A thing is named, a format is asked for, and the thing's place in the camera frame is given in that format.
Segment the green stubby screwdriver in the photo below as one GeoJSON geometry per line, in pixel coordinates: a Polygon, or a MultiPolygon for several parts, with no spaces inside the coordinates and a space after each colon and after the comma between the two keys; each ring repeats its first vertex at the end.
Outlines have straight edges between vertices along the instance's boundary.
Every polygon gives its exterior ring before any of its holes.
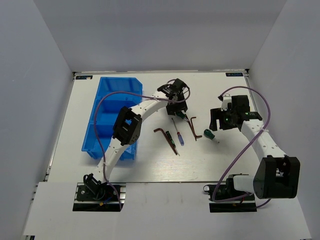
{"type": "Polygon", "coordinates": [[[210,139],[210,140],[212,140],[212,141],[215,141],[216,143],[220,143],[220,141],[219,140],[217,140],[217,138],[216,138],[216,136],[211,132],[211,130],[209,130],[209,129],[205,129],[204,131],[203,131],[203,135],[206,137],[206,138],[208,138],[208,139],[210,139]]]}
{"type": "Polygon", "coordinates": [[[183,113],[182,111],[177,111],[176,112],[176,116],[181,118],[182,120],[186,120],[187,119],[187,115],[185,113],[183,113]]]}

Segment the black green precision screwdriver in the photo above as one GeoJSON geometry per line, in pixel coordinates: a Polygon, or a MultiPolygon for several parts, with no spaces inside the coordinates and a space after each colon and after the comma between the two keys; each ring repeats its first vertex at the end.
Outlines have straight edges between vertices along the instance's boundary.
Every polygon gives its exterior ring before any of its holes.
{"type": "Polygon", "coordinates": [[[176,155],[178,155],[178,156],[179,156],[179,153],[178,153],[178,151],[177,151],[176,144],[175,144],[175,142],[174,142],[174,140],[173,140],[173,138],[172,138],[172,136],[171,136],[170,132],[169,132],[169,131],[166,131],[166,132],[165,132],[165,134],[167,135],[167,137],[168,137],[168,139],[169,139],[169,141],[170,141],[171,145],[173,146],[173,149],[174,149],[174,151],[175,151],[176,155]]]}

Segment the brown hex key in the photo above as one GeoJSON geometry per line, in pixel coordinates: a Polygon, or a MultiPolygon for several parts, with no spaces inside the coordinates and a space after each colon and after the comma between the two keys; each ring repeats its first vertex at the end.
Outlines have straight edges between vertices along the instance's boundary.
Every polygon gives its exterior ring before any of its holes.
{"type": "Polygon", "coordinates": [[[188,117],[187,115],[185,115],[185,119],[186,119],[186,122],[188,123],[189,125],[189,128],[192,132],[192,135],[195,139],[195,141],[197,141],[198,139],[202,138],[203,136],[202,135],[198,135],[196,134],[196,131],[195,131],[195,125],[193,123],[193,120],[196,119],[197,117],[196,116],[193,116],[193,117],[188,117]]]}
{"type": "Polygon", "coordinates": [[[162,128],[156,128],[153,130],[154,133],[162,133],[162,135],[165,138],[165,141],[168,143],[169,147],[172,149],[172,151],[174,152],[174,154],[176,156],[180,156],[180,154],[177,151],[176,145],[173,143],[172,139],[168,137],[168,135],[166,134],[166,132],[162,129],[162,128]]]}

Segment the red blue precision screwdriver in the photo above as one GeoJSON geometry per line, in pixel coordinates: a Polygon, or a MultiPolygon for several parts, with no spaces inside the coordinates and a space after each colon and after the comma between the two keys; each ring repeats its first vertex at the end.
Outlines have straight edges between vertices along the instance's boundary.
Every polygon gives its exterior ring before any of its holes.
{"type": "Polygon", "coordinates": [[[180,143],[181,146],[184,146],[185,143],[184,143],[183,137],[182,137],[180,131],[178,130],[177,125],[176,125],[176,123],[175,123],[175,121],[174,121],[173,118],[172,118],[172,122],[173,122],[174,128],[175,128],[175,130],[176,130],[176,134],[177,134],[177,137],[178,137],[178,141],[179,141],[179,143],[180,143]]]}

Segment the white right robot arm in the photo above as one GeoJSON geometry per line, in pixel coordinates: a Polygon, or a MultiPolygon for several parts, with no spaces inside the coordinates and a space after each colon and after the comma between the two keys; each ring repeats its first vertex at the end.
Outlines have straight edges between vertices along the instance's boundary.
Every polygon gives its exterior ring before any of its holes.
{"type": "Polygon", "coordinates": [[[217,201],[230,201],[254,194],[259,199],[293,199],[297,195],[300,161],[288,156],[263,128],[260,114],[250,110],[246,95],[219,97],[220,108],[210,111],[210,130],[237,128],[247,138],[259,160],[255,175],[225,175],[223,186],[214,191],[217,201]]]}

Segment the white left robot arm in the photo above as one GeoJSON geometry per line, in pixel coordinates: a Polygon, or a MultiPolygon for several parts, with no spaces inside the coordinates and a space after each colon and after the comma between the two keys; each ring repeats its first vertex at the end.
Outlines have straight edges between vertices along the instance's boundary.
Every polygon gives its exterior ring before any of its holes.
{"type": "Polygon", "coordinates": [[[136,78],[103,77],[82,145],[82,151],[100,160],[92,174],[109,183],[118,160],[139,139],[143,122],[162,108],[168,115],[187,111],[190,95],[190,87],[179,78],[146,96],[136,78]]]}

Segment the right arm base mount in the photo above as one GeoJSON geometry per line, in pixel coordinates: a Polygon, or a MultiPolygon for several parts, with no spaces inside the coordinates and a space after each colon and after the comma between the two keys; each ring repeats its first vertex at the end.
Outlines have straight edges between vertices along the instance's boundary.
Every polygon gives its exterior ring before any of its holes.
{"type": "Polygon", "coordinates": [[[216,184],[206,184],[203,192],[209,196],[210,213],[253,213],[257,212],[255,196],[246,192],[231,189],[227,184],[221,184],[214,196],[216,184]]]}

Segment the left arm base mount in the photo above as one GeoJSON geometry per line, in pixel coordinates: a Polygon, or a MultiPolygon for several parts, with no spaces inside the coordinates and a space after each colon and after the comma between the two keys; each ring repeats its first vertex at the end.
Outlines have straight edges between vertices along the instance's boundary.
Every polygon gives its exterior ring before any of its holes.
{"type": "Polygon", "coordinates": [[[102,185],[100,193],[92,193],[83,183],[76,187],[73,212],[120,212],[116,192],[110,185],[102,185]]]}

